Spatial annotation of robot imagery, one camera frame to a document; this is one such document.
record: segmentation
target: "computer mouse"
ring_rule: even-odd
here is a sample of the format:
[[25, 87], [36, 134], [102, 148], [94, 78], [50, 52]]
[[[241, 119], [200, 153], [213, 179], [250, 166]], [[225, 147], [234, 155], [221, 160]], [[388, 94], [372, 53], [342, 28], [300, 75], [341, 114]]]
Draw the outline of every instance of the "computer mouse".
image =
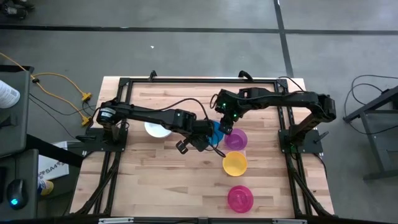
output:
[[21, 209], [27, 204], [26, 184], [22, 179], [15, 179], [7, 186], [7, 200], [14, 210]]

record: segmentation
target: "blue led light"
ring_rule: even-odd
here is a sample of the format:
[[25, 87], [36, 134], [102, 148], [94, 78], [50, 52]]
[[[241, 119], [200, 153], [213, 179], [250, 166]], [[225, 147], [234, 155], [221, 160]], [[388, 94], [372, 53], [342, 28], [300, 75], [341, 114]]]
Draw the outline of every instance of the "blue led light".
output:
[[11, 200], [11, 203], [12, 203], [13, 205], [16, 205], [16, 204], [18, 204], [18, 200], [17, 200], [17, 199], [12, 199], [12, 200]]

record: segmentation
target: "yellow bowl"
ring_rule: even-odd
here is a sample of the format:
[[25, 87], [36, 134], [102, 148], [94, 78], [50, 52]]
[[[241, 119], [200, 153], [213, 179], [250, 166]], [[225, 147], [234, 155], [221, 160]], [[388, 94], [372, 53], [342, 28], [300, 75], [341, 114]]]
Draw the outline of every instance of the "yellow bowl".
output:
[[245, 173], [248, 161], [240, 152], [229, 152], [223, 159], [223, 168], [227, 174], [237, 177]]

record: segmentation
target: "gray floor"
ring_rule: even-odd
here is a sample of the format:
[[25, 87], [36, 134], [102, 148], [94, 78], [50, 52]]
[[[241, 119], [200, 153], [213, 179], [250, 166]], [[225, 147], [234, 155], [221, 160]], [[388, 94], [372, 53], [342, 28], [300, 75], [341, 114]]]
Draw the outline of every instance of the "gray floor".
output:
[[[21, 24], [137, 27], [277, 28], [271, 0], [39, 0], [37, 10]], [[280, 0], [288, 29], [398, 29], [394, 0]], [[0, 22], [16, 22], [0, 17]], [[115, 33], [0, 31], [0, 51], [36, 72], [68, 75], [94, 94], [96, 101], [106, 75], [236, 76], [245, 70], [255, 77], [285, 75], [278, 34]], [[330, 134], [323, 140], [328, 183], [337, 215], [398, 223], [398, 178], [363, 182], [376, 171], [367, 137], [343, 121], [343, 103], [354, 77], [364, 74], [398, 77], [398, 36], [288, 35], [295, 77], [308, 90], [336, 100], [338, 119], [321, 124]], [[0, 63], [9, 63], [0, 59]], [[397, 80], [364, 78], [381, 89]], [[57, 77], [43, 77], [50, 91], [80, 106], [74, 87]], [[32, 93], [56, 109], [73, 112], [66, 104]], [[368, 86], [356, 89], [369, 101], [379, 93]], [[348, 112], [359, 107], [350, 98]], [[73, 134], [83, 134], [80, 118], [55, 114]], [[359, 128], [361, 123], [354, 122]], [[29, 132], [46, 141], [70, 139], [36, 105], [30, 105]]]

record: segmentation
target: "yellow cable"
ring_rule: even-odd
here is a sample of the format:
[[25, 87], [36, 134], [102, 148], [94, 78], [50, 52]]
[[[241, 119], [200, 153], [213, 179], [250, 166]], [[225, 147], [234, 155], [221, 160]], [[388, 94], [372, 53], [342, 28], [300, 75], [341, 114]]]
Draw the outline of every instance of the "yellow cable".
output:
[[[3, 57], [5, 57], [6, 59], [12, 61], [14, 64], [16, 64], [18, 67], [20, 67], [23, 71], [26, 71], [26, 69], [25, 69], [24, 67], [22, 67], [20, 64], [18, 64], [16, 61], [14, 61], [13, 59], [11, 59], [11, 58], [8, 57], [7, 55], [5, 55], [5, 54], [3, 54], [3, 53], [1, 53], [1, 52], [0, 52], [0, 55], [2, 55]], [[73, 103], [69, 102], [68, 100], [66, 100], [66, 99], [64, 99], [64, 98], [62, 98], [62, 97], [60, 97], [60, 96], [57, 96], [57, 95], [55, 95], [55, 94], [53, 94], [53, 93], [50, 93], [49, 91], [45, 90], [45, 89], [42, 87], [42, 85], [40, 85], [39, 83], [36, 83], [36, 84], [40, 87], [40, 89], [43, 90], [44, 93], [46, 93], [46, 94], [48, 94], [48, 95], [50, 95], [50, 96], [53, 96], [53, 97], [55, 97], [55, 98], [57, 98], [57, 99], [59, 99], [59, 100], [62, 100], [62, 101], [64, 101], [64, 102], [66, 102], [66, 103], [69, 103], [69, 105], [72, 106], [72, 107], [80, 114], [80, 116], [81, 116], [81, 118], [82, 118], [82, 120], [83, 120], [83, 122], [82, 122], [83, 125], [85, 125], [85, 124], [88, 122], [89, 118], [87, 118], [86, 116], [84, 116], [83, 113], [82, 113], [75, 105], [73, 105]]]
[[61, 74], [58, 74], [58, 73], [52, 73], [52, 72], [44, 72], [44, 73], [37, 73], [37, 74], [33, 75], [33, 77], [36, 77], [36, 76], [39, 76], [39, 75], [56, 75], [56, 76], [65, 78], [65, 79], [68, 80], [70, 83], [72, 83], [72, 85], [74, 85], [74, 86], [76, 87], [76, 89], [77, 89], [82, 95], [85, 94], [81, 89], [79, 89], [79, 87], [78, 87], [72, 80], [70, 80], [70, 79], [69, 79], [68, 77], [66, 77], [65, 75], [61, 75]]

